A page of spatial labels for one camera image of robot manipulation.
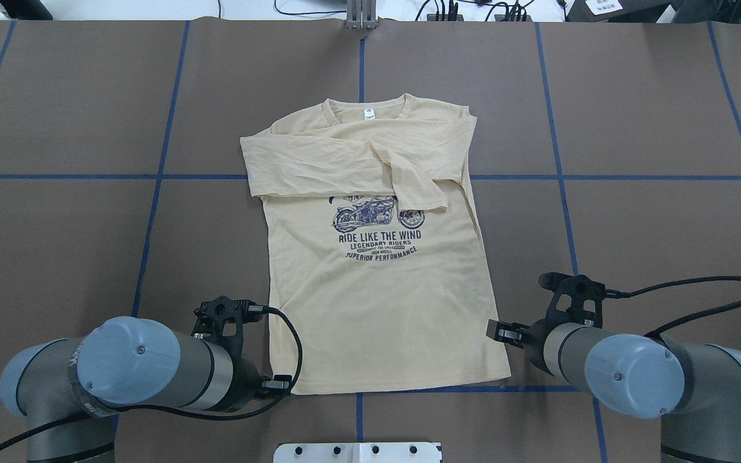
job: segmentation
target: robotic arm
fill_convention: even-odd
[[[663,463],[741,463],[741,351],[661,332],[604,331],[603,299],[629,294],[584,275],[544,273],[539,285],[554,293],[545,318],[530,326],[491,320],[488,337],[526,350],[533,366],[619,413],[661,417]],[[571,306],[560,311],[563,295]],[[586,310],[588,301],[594,311]]]
[[[261,375],[242,356],[243,325],[268,313],[282,317],[297,341],[294,378]],[[261,413],[290,394],[300,372],[301,345],[284,314],[224,296],[203,302],[194,314],[191,336],[154,320],[121,316],[83,339],[54,340],[12,358],[0,381],[5,407],[26,417],[31,429],[47,427],[28,439],[27,460],[112,463],[109,416],[133,408],[206,417],[173,408],[233,412],[252,399],[273,398],[255,412],[211,416],[237,419]],[[226,323],[235,324],[234,335],[224,335]]]

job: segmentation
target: sticker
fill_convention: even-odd
[[[594,15],[603,15],[623,9],[619,0],[585,0],[585,4]]]
[[[330,197],[329,203],[333,204],[334,198]],[[338,232],[338,243],[345,247],[345,258],[359,262],[385,262],[418,251],[417,242],[423,237],[419,228],[425,223],[425,213],[409,210],[396,214],[396,203],[396,196],[367,199],[361,195],[343,196],[337,202],[331,225]],[[386,225],[383,231],[372,229],[373,226]]]

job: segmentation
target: white mounting plate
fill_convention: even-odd
[[[436,442],[283,444],[273,452],[273,463],[442,463],[441,448]]]

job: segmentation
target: motorcycle graphic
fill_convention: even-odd
[[[338,208],[333,217],[333,228],[340,233],[353,232],[360,226],[388,225],[394,215],[396,196],[374,196],[364,202],[355,202],[362,196],[346,196],[345,199],[354,202],[352,206]],[[425,222],[422,211],[402,211],[399,213],[399,223],[413,230]]]

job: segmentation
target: hole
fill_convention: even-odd
[[[223,336],[235,336],[236,335],[236,323],[225,323],[224,328],[221,331]]]

